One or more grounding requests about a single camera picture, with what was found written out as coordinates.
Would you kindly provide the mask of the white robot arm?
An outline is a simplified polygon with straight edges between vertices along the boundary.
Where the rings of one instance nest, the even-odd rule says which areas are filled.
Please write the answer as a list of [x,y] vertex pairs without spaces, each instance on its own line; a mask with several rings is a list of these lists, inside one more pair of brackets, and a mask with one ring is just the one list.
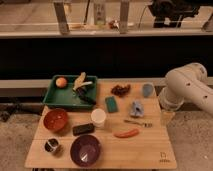
[[172,69],[165,75],[166,86],[158,95],[163,126],[172,120],[185,100],[213,115],[213,89],[206,85],[206,80],[207,70],[200,63],[190,63]]

